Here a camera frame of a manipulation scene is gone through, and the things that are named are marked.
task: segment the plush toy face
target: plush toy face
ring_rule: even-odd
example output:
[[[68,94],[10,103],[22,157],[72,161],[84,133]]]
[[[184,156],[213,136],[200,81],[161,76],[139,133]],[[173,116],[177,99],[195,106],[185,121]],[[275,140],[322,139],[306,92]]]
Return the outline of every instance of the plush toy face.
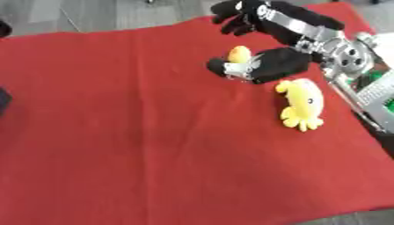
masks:
[[[297,79],[288,87],[286,97],[295,113],[301,119],[314,118],[323,111],[323,94],[320,89],[308,79]]]

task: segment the red tablecloth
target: red tablecloth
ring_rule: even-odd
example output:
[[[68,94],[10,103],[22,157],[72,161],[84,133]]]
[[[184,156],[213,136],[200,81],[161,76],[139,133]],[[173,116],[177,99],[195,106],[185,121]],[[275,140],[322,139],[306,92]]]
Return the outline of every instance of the red tablecloth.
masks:
[[[313,10],[368,27],[347,4]],[[325,124],[278,119],[276,82],[214,76],[235,45],[209,18],[110,33],[0,43],[0,224],[282,224],[394,206],[394,163],[314,66]]]

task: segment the gray floor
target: gray floor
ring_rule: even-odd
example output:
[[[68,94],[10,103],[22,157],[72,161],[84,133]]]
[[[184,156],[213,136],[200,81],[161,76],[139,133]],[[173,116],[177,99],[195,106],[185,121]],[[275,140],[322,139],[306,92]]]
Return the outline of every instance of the gray floor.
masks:
[[[13,35],[59,31],[95,32],[169,25],[209,15],[209,7],[219,0],[0,0],[0,18],[14,27]],[[325,0],[292,0],[293,4],[318,4]],[[357,11],[379,33],[394,32],[394,1],[370,5],[368,0],[352,0]],[[324,218],[305,225],[390,225],[394,209]]]

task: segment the yellow ball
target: yellow ball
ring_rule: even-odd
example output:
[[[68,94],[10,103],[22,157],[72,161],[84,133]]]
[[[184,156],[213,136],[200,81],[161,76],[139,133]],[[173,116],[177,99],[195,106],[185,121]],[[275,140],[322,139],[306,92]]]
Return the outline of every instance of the yellow ball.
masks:
[[[245,46],[237,46],[230,51],[228,61],[233,63],[245,63],[251,58],[252,52],[249,48]]]

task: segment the robotic hand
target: robotic hand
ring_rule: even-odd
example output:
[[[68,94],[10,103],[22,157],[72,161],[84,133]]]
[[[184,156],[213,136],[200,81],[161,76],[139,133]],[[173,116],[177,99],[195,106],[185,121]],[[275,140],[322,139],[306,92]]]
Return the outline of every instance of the robotic hand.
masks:
[[[253,83],[265,83],[300,73],[308,69],[310,62],[322,61],[320,54],[309,49],[297,49],[302,47],[300,40],[309,38],[303,33],[304,28],[310,29],[310,35],[314,35],[312,33],[317,32],[318,28],[328,28],[333,33],[344,28],[333,18],[286,2],[231,0],[216,4],[211,10],[215,14],[213,22],[216,24],[230,19],[223,26],[223,34],[240,36],[257,31],[270,34],[289,46],[259,52],[249,63],[228,63],[220,58],[208,63],[208,68],[219,76],[235,76]]]
[[[375,36],[357,33],[349,40],[339,21],[286,2],[230,0],[211,10],[214,23],[229,20],[223,34],[266,33],[288,47],[259,52],[246,63],[213,58],[208,69],[218,76],[265,83],[318,63],[364,127],[394,153],[394,142],[387,142],[394,140],[394,70],[376,52]]]

